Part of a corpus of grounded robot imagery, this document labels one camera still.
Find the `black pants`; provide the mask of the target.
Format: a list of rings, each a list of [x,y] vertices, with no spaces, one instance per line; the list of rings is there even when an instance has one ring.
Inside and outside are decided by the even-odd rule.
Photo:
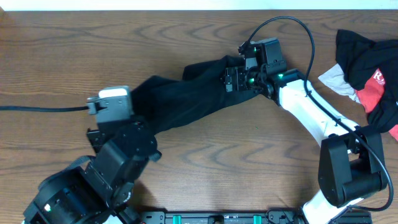
[[[250,100],[258,93],[227,92],[221,81],[226,68],[243,64],[242,58],[226,55],[187,65],[181,80],[152,76],[131,92],[134,113],[157,134]]]

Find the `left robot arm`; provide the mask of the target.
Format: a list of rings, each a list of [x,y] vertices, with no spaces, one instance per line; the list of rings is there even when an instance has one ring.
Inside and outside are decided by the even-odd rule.
[[[149,161],[158,161],[154,132],[142,116],[88,130],[94,156],[81,156],[47,177],[25,209],[24,223],[140,223],[127,205]]]

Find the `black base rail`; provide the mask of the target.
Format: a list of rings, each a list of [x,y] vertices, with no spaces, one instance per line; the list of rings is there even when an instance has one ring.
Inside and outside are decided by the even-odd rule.
[[[294,224],[306,223],[293,210],[273,209],[264,213],[167,213],[142,212],[140,224]]]

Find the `grey white cloth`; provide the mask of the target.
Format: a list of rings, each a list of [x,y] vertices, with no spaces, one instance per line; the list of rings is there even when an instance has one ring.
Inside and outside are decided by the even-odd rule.
[[[318,79],[335,93],[348,96],[351,100],[360,103],[354,88],[345,81],[344,72],[338,64],[335,64],[324,74],[320,75]]]

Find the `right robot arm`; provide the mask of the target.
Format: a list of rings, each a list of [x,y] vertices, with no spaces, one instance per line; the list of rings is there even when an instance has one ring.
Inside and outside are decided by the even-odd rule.
[[[372,223],[371,211],[358,202],[389,187],[381,136],[360,127],[326,102],[296,70],[229,67],[228,92],[258,91],[294,115],[320,146],[320,190],[297,212],[272,209],[254,223]]]

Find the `black red shirt pile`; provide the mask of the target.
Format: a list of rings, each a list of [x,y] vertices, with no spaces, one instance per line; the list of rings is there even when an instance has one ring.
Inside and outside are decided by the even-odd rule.
[[[363,105],[368,123],[397,139],[397,39],[375,41],[340,29],[335,60]]]

